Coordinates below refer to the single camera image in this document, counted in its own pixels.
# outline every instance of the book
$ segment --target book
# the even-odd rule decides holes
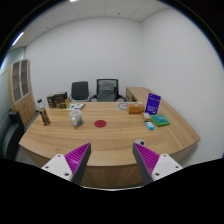
[[[160,104],[161,96],[157,96],[155,94],[149,93],[147,105],[145,107],[145,112],[151,114],[157,114],[159,104]]]
[[[70,104],[66,110],[81,110],[84,107],[85,104]]]

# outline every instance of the box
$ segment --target box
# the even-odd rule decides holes
[[[66,109],[69,105],[70,105],[69,98],[67,98],[65,101],[60,102],[61,109]]]
[[[65,101],[66,99],[68,98],[68,95],[67,95],[67,92],[57,92],[54,94],[54,102],[56,104],[56,107],[57,107],[57,104],[62,102],[62,101]]]
[[[47,102],[50,108],[55,108],[54,94],[47,96]]]
[[[145,106],[143,104],[128,104],[129,114],[140,114],[145,111]]]

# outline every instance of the water bottle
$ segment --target water bottle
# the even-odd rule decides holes
[[[47,115],[47,111],[45,109],[44,103],[42,102],[41,99],[38,100],[37,103],[38,103],[38,109],[39,109],[40,115],[42,117],[42,120],[44,122],[44,125],[49,125],[51,122],[50,122],[49,117]]]

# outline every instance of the red circle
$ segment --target red circle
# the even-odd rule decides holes
[[[98,127],[98,128],[102,128],[102,127],[106,126],[106,124],[107,123],[104,120],[98,120],[98,121],[95,122],[95,126]]]

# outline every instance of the purple tent card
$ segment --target purple tent card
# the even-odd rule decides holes
[[[145,112],[155,115],[157,114],[159,104],[160,104],[161,96],[157,96],[155,94],[149,93],[147,105],[145,107]]]

